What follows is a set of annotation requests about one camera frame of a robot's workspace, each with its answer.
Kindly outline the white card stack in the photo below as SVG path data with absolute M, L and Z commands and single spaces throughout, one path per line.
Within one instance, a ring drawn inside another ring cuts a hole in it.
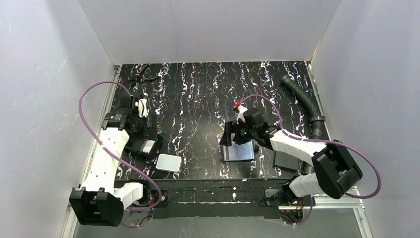
M 159 154 L 156 169 L 159 171 L 177 173 L 181 169 L 182 158 L 179 156 Z

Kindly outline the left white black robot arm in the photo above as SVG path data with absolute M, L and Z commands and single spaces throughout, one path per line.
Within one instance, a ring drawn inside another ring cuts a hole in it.
M 124 96 L 104 117 L 99 139 L 104 148 L 95 152 L 87 178 L 72 190 L 69 203 L 81 225 L 117 227 L 124 210 L 141 200 L 145 190 L 139 182 L 114 187 L 119 162 L 109 153 L 121 158 L 123 152 L 132 152 L 151 160 L 162 137 L 157 132 L 156 115 L 148 115 L 146 99 Z

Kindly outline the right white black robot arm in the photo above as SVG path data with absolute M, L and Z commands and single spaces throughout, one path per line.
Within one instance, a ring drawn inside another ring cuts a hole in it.
M 311 142 L 289 134 L 285 129 L 269 125 L 256 108 L 248 110 L 240 106 L 235 113 L 236 120 L 224 124 L 219 141 L 222 148 L 254 141 L 261 147 L 285 153 L 314 168 L 313 173 L 289 179 L 281 191 L 267 199 L 270 205 L 293 203 L 301 197 L 323 193 L 339 199 L 362 179 L 361 169 L 339 141 Z

